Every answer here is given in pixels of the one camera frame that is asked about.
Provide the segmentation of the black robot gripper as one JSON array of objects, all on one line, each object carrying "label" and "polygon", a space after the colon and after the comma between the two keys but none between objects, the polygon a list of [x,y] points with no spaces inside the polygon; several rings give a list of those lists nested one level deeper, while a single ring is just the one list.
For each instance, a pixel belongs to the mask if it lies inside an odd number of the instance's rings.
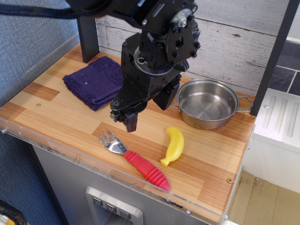
[{"label": "black robot gripper", "polygon": [[174,67],[166,65],[151,69],[139,50],[141,34],[136,33],[122,44],[121,73],[123,86],[111,102],[111,118],[125,123],[127,132],[136,131],[138,113],[151,99],[166,110],[180,86],[181,72],[189,68],[186,60]]}]

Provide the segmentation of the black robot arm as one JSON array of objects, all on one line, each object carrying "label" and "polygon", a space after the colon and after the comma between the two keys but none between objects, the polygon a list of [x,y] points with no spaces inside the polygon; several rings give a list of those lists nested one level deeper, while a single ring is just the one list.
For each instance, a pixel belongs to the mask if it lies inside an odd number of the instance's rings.
[{"label": "black robot arm", "polygon": [[136,130],[148,101],[167,109],[179,89],[187,60],[197,56],[200,30],[192,0],[70,0],[79,16],[106,15],[126,21],[140,33],[122,44],[123,86],[111,102],[111,118]]}]

